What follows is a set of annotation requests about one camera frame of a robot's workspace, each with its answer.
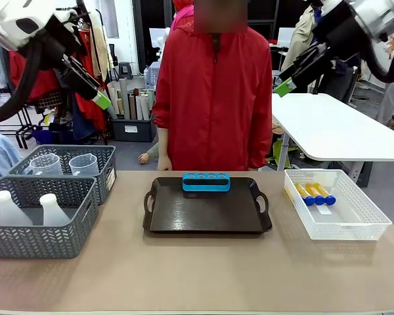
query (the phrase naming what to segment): beige table surface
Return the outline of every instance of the beige table surface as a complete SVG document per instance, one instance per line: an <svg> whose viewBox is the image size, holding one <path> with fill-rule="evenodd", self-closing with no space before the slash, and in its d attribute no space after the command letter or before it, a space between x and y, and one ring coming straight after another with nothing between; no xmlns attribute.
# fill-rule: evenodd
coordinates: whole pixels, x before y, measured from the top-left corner
<svg viewBox="0 0 394 315"><path fill-rule="evenodd" d="M394 310L394 227L378 242L312 241L283 173L252 172L274 228L260 237L143 232L143 197L160 176L118 172L81 255L0 260L0 310L372 312Z"/></svg>

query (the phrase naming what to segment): white plastic bottle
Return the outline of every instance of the white plastic bottle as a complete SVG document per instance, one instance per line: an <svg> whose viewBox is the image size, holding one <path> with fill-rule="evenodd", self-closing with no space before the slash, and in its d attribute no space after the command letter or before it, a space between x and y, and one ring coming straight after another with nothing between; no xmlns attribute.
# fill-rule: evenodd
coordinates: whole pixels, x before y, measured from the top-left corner
<svg viewBox="0 0 394 315"><path fill-rule="evenodd" d="M54 194L46 194L39 199L44 208L44 226L64 226L70 222L69 217L64 213L57 203Z"/></svg>
<svg viewBox="0 0 394 315"><path fill-rule="evenodd" d="M0 225L31 226L32 221L12 200L8 190L0 192Z"/></svg>

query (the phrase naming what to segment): measuring cup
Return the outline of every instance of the measuring cup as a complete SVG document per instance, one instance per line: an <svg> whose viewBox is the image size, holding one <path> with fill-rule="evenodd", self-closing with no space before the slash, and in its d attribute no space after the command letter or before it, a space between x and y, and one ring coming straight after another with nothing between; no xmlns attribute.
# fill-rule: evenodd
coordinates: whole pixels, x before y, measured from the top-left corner
<svg viewBox="0 0 394 315"><path fill-rule="evenodd" d="M74 176L99 175L98 159L91 153L76 156L68 162Z"/></svg>
<svg viewBox="0 0 394 315"><path fill-rule="evenodd" d="M60 157L53 153L36 157L30 167L34 175L63 175Z"/></svg>

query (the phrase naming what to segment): white plastic basket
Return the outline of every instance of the white plastic basket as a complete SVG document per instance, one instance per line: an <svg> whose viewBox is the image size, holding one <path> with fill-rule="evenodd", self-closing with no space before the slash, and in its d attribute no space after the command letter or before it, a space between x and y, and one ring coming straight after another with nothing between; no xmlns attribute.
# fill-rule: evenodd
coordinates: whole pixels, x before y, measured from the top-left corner
<svg viewBox="0 0 394 315"><path fill-rule="evenodd" d="M333 206L307 207L295 185L320 183L336 197ZM392 222L339 170L285 171L284 189L312 240L378 240Z"/></svg>

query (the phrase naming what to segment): blue holder with holes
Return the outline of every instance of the blue holder with holes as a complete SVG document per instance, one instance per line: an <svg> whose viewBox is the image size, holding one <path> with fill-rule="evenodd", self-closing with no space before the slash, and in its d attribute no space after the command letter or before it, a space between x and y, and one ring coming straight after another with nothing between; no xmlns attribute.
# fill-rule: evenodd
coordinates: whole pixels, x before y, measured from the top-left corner
<svg viewBox="0 0 394 315"><path fill-rule="evenodd" d="M229 175L224 173L187 173L183 176L185 192L228 192Z"/></svg>

